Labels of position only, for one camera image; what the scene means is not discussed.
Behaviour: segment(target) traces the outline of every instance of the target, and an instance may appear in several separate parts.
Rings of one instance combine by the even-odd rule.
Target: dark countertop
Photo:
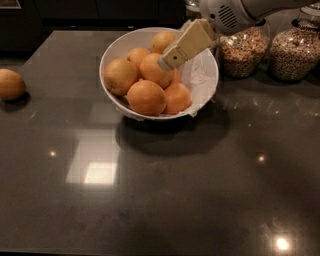
[[[262,65],[195,118],[137,122],[98,75],[124,33],[53,32],[20,70],[30,97],[0,102],[0,251],[320,255],[316,72]]]

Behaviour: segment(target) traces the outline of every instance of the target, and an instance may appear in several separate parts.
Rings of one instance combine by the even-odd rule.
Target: orange
[[[176,83],[181,83],[181,75],[179,70],[175,68],[173,70],[173,78],[170,84],[176,84]]]
[[[182,83],[168,86],[164,93],[167,96],[165,114],[176,115],[191,105],[191,94],[189,89]]]
[[[132,62],[125,59],[111,61],[103,74],[106,88],[117,96],[127,94],[131,85],[138,81],[138,69]]]
[[[162,54],[164,50],[176,39],[176,34],[171,31],[161,31],[155,34],[151,41],[151,52]]]
[[[0,99],[14,100],[26,91],[23,78],[15,71],[0,69]]]
[[[131,49],[127,53],[126,59],[134,63],[136,67],[139,69],[142,59],[150,53],[151,52],[146,48],[137,47],[137,48]]]
[[[171,83],[174,71],[166,71],[159,67],[160,56],[159,53],[151,53],[144,57],[140,64],[140,72],[144,79],[151,80],[164,89]]]
[[[159,116],[167,105],[163,89],[149,80],[139,80],[132,85],[127,100],[133,111],[147,116]]]

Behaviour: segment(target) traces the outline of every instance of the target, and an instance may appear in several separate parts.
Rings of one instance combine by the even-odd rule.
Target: grain
[[[272,41],[268,71],[282,81],[298,81],[320,60],[319,32],[292,27]]]
[[[251,27],[233,36],[220,38],[224,74],[233,78],[250,76],[263,59],[269,37],[261,27]]]

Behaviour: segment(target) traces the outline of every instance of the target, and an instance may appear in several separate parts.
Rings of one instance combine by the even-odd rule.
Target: dark cabinet
[[[185,19],[183,0],[159,0],[159,24],[182,25]]]
[[[43,25],[33,0],[21,9],[0,9],[0,51],[34,51],[42,42]]]
[[[158,20],[158,0],[96,0],[96,2],[100,19]]]
[[[132,29],[183,24],[183,0],[19,0],[0,8],[0,51],[34,51],[55,29]]]
[[[98,19],[95,0],[35,0],[35,3],[42,19]]]

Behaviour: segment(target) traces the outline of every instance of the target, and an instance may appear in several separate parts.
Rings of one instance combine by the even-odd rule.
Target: bowl of oranges
[[[100,81],[122,114],[138,121],[194,117],[213,97],[219,72],[209,49],[174,70],[159,67],[161,54],[179,33],[161,27],[138,29],[106,49]]]

